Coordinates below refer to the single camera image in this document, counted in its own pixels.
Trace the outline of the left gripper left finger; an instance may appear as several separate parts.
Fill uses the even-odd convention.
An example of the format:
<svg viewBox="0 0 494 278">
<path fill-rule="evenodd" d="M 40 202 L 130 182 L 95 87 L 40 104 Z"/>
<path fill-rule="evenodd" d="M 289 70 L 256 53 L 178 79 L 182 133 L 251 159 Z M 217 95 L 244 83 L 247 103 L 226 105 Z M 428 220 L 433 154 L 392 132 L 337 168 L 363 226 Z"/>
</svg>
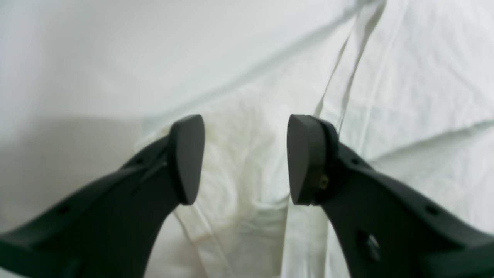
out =
<svg viewBox="0 0 494 278">
<path fill-rule="evenodd" d="M 199 114 L 120 169 L 1 234 L 1 268 L 27 278 L 142 278 L 166 218 L 199 191 L 205 124 Z"/>
</svg>

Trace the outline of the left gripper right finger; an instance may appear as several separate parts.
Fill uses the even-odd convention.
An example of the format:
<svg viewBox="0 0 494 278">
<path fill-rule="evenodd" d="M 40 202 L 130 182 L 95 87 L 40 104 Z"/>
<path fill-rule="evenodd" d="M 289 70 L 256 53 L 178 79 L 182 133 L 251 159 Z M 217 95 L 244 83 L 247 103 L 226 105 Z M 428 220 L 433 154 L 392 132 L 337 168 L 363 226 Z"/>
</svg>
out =
<svg viewBox="0 0 494 278">
<path fill-rule="evenodd" d="M 289 118 L 295 205 L 322 208 L 352 278 L 492 278 L 493 236 L 373 169 L 310 115 Z"/>
</svg>

